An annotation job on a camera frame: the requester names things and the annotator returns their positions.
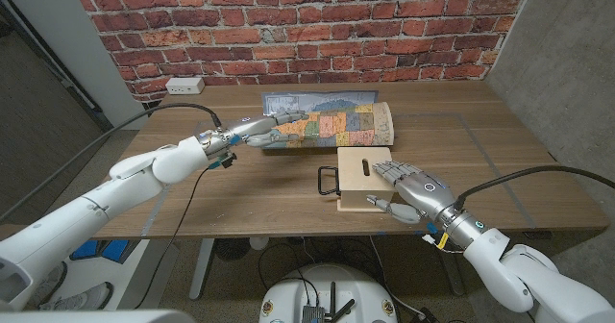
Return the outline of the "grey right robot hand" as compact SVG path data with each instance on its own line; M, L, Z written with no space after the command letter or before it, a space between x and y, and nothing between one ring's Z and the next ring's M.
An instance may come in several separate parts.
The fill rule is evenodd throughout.
M367 195L368 202L407 224L416 224L423 216L450 223L455 215L455 197L444 181L403 162L383 161L373 168L396 188L406 203L391 203L376 195Z

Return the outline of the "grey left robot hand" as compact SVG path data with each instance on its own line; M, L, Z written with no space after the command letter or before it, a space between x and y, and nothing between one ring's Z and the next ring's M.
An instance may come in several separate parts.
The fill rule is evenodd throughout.
M243 118L228 130L249 146L265 147L274 143L297 140L299 138L297 134L276 134L272 130L286 123L308 119L309 115L304 111L279 112L256 118Z

